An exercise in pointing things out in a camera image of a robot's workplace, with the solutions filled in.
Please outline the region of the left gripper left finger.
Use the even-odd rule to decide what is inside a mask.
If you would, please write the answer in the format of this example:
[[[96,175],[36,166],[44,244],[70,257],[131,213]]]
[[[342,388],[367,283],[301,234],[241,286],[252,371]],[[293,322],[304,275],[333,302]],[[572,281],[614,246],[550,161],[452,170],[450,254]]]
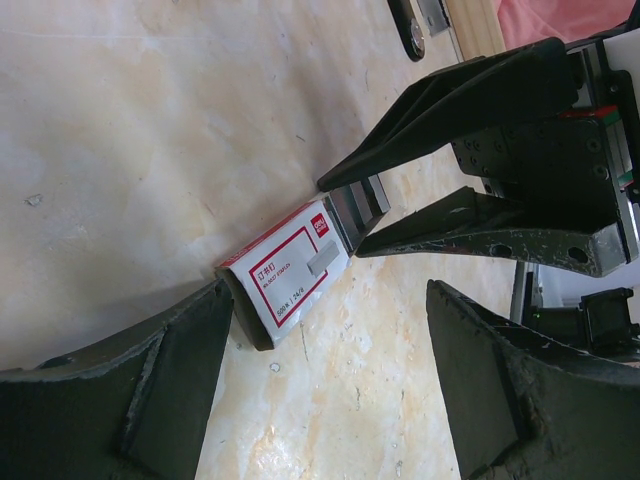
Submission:
[[[215,281],[30,370],[1,374],[5,479],[191,479],[233,299]]]

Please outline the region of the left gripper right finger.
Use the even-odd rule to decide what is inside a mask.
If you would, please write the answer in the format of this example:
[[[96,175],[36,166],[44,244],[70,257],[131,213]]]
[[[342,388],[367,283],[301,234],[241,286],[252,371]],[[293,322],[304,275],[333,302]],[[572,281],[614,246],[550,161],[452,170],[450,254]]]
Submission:
[[[426,290],[437,373],[464,479],[636,479],[639,371]]]

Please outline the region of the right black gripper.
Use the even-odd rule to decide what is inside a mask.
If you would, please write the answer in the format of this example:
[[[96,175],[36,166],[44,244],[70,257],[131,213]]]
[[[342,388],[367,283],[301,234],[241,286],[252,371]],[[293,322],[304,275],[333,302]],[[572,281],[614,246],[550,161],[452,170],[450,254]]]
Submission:
[[[503,198],[462,187],[369,234],[358,257],[442,253],[610,274],[628,262],[623,235],[639,232],[638,31],[567,53],[547,38],[435,71],[317,185],[341,188],[451,141],[461,171]]]

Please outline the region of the grey staple box tray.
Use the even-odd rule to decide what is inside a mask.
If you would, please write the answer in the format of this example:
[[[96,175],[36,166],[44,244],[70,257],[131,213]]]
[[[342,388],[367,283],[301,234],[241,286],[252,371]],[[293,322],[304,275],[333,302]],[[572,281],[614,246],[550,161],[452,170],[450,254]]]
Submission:
[[[390,210],[378,175],[334,189],[325,200],[349,256]]]

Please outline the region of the red staple box sleeve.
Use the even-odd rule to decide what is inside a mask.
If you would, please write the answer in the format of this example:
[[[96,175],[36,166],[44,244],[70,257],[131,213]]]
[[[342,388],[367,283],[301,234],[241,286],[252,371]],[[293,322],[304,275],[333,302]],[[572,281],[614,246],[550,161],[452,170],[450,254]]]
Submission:
[[[302,204],[216,267],[258,351],[275,349],[350,265],[327,202]]]

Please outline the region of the wooden tray box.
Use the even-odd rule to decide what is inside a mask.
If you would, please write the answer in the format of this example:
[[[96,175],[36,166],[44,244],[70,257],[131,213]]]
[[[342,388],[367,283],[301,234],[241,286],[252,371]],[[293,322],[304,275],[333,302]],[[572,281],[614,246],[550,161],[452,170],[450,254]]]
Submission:
[[[507,50],[494,1],[447,0],[444,4],[464,60]]]

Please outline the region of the pink cloth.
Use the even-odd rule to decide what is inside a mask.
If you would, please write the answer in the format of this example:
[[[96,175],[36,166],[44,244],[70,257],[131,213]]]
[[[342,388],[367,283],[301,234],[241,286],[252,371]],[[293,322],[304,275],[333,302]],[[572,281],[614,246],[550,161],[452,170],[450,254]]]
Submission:
[[[556,37],[565,43],[587,38],[626,21],[634,0],[493,1],[507,49]]]

